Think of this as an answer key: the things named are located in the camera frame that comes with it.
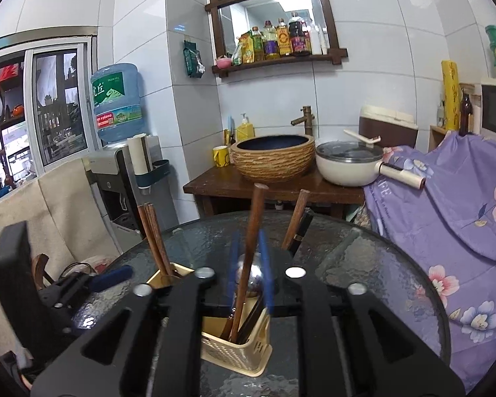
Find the blue water bottle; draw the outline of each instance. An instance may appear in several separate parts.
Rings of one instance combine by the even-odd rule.
[[[91,79],[97,134],[114,143],[145,132],[138,91],[138,69],[122,63],[103,67]]]

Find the yellow soap bottle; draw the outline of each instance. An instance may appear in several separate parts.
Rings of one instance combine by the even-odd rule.
[[[246,117],[246,113],[242,113],[243,115],[243,123],[237,127],[236,130],[236,140],[238,142],[242,142],[243,140],[251,139],[255,137],[255,132],[253,129],[253,124],[248,122],[248,118]]]

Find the bronze faucet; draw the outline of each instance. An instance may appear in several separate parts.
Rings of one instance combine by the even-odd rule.
[[[314,119],[314,115],[312,114],[312,109],[310,106],[303,106],[302,108],[303,116],[301,118],[297,118],[290,121],[291,125],[298,125],[301,123],[305,123],[305,134],[312,136],[312,120]]]

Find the sink basin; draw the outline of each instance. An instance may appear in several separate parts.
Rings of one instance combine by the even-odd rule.
[[[314,138],[289,134],[261,136],[237,142],[231,146],[230,154],[244,177],[258,182],[283,182],[310,167],[315,154]]]

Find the metal bolt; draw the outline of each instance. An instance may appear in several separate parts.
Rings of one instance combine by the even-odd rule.
[[[152,287],[147,284],[138,284],[132,289],[132,292],[138,297],[146,297],[152,293]]]
[[[215,275],[215,270],[210,267],[201,267],[194,271],[194,275],[199,279],[207,279]]]
[[[292,279],[298,279],[304,277],[307,274],[307,270],[303,267],[289,267],[284,273]]]
[[[348,286],[348,291],[353,295],[362,295],[368,291],[368,288],[359,282],[355,282]]]

